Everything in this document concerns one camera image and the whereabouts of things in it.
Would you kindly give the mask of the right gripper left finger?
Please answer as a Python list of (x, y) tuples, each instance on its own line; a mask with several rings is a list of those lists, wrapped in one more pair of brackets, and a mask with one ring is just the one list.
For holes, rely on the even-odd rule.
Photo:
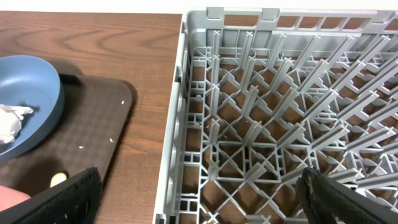
[(1, 212), (1, 223), (93, 223), (100, 207), (102, 180), (90, 167)]

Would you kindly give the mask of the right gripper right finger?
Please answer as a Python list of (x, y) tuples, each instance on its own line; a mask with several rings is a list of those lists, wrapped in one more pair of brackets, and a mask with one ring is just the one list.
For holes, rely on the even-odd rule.
[(320, 171), (306, 167), (295, 183), (296, 196), (309, 224), (397, 223), (396, 204), (372, 197), (367, 190), (397, 188), (397, 174), (357, 181), (353, 190)]

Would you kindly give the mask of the dark blue plate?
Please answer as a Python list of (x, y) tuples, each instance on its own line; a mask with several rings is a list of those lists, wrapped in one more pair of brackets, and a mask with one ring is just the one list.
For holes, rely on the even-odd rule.
[(24, 116), (15, 140), (1, 145), (1, 161), (6, 161), (33, 149), (58, 123), (65, 104), (58, 72), (38, 57), (2, 57), (1, 104), (33, 109), (33, 113)]

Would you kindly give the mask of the paper wrapper waste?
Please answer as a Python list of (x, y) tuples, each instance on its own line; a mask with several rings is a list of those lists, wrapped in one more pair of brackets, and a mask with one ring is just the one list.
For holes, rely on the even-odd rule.
[(26, 106), (1, 105), (1, 145), (14, 142), (22, 129), (24, 115), (34, 110)]

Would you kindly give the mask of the pink plastic cup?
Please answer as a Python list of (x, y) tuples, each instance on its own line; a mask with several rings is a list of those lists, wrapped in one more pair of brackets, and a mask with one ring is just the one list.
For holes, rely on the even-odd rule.
[(24, 192), (0, 186), (0, 211), (11, 208), (19, 203), (30, 199), (30, 196)]

